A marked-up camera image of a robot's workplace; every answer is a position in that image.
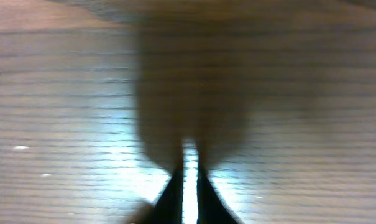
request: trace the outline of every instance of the wooden surface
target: wooden surface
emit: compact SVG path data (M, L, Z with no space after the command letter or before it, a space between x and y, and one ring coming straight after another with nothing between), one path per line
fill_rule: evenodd
M127 222L176 130L185 223L205 138L242 222L376 224L376 10L272 2L284 20L210 29L0 0L0 224Z

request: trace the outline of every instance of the white speck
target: white speck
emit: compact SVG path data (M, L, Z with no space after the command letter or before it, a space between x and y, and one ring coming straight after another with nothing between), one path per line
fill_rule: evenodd
M20 150L25 150L28 149L28 146L15 146L13 150L20 151Z

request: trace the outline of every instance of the brown wood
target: brown wood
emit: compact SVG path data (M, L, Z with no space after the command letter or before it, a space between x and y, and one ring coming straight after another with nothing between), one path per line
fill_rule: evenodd
M186 223L197 139L244 223L376 224L376 10L272 2L209 28L0 0L0 224L127 222L181 139Z

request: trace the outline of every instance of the wooden table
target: wooden table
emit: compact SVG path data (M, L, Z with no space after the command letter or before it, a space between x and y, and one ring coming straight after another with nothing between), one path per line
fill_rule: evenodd
M376 224L376 10L306 2L208 32L0 0L0 224L127 222L176 128L185 223L199 134L244 223Z

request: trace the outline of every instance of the wood grain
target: wood grain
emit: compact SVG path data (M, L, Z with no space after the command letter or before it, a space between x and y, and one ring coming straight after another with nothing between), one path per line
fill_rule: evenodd
M0 1L0 224L130 220L167 182L176 129L185 223L204 138L242 222L376 224L376 11L323 7L210 29Z

